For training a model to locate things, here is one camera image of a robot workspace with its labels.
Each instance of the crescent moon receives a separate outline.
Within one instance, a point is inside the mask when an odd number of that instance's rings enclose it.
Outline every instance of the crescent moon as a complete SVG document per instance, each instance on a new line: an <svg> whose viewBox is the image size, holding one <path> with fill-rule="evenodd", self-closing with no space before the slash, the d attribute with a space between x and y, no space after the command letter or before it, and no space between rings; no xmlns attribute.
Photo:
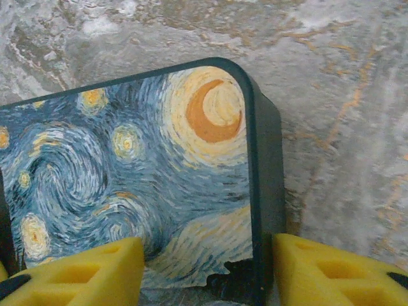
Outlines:
<svg viewBox="0 0 408 306"><path fill-rule="evenodd" d="M217 143L236 137L242 121L242 111L239 118L232 124L219 126L213 124L205 115L203 104L209 91L223 84L222 80L213 80L202 85L191 98L187 110L186 119L198 137L208 143Z"/></svg>

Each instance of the stone surface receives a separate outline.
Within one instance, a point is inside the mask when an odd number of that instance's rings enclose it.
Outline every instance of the stone surface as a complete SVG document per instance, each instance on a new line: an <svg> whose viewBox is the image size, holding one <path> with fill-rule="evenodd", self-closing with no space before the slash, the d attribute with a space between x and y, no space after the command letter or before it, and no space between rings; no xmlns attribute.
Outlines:
<svg viewBox="0 0 408 306"><path fill-rule="evenodd" d="M289 232L408 270L408 1L0 4L0 105L232 59L282 115Z"/></svg>

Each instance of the yellow halo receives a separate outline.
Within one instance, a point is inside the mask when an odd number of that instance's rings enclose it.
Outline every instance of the yellow halo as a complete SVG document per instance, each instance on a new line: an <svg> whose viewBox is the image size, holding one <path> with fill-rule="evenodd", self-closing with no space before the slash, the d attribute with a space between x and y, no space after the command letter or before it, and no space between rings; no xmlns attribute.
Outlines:
<svg viewBox="0 0 408 306"><path fill-rule="evenodd" d="M33 213L27 214L21 222L21 234L25 254L29 259L41 259L50 252L50 237L45 222Z"/></svg>
<svg viewBox="0 0 408 306"><path fill-rule="evenodd" d="M44 104L45 104L45 101L37 101L37 102L34 102L34 103L33 103L33 107L34 107L35 109L39 109L39 108L41 108Z"/></svg>
<svg viewBox="0 0 408 306"><path fill-rule="evenodd" d="M108 97L103 88L81 92L78 105L84 115L96 115L108 104Z"/></svg>
<svg viewBox="0 0 408 306"><path fill-rule="evenodd" d="M22 188L28 188L31 183L30 173L27 171L21 171L20 175L18 176L18 182Z"/></svg>
<svg viewBox="0 0 408 306"><path fill-rule="evenodd" d="M8 134L7 127L0 126L0 150L7 149L10 145L10 135Z"/></svg>
<svg viewBox="0 0 408 306"><path fill-rule="evenodd" d="M190 166L247 159L245 102L237 81L216 67L172 74L163 101L162 133L184 150Z"/></svg>
<svg viewBox="0 0 408 306"><path fill-rule="evenodd" d="M124 161L132 161L143 153L143 144L136 126L126 124L118 126L112 136L113 151Z"/></svg>

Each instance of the gray marble countertop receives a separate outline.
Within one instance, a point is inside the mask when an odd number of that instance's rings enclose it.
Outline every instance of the gray marble countertop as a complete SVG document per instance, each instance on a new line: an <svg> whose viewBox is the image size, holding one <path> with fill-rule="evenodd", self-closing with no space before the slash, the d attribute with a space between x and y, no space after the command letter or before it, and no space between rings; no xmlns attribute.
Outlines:
<svg viewBox="0 0 408 306"><path fill-rule="evenodd" d="M408 270L407 33L406 0L2 0L0 105L232 59L282 115L288 231Z"/></svg>

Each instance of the black box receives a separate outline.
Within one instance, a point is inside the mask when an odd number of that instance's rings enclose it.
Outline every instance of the black box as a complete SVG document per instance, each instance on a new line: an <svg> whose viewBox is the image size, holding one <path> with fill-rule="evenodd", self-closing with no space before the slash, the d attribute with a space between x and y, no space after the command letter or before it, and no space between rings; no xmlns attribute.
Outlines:
<svg viewBox="0 0 408 306"><path fill-rule="evenodd" d="M264 305L285 232L280 126L221 58L3 106L1 242L30 267L138 235L140 305Z"/></svg>

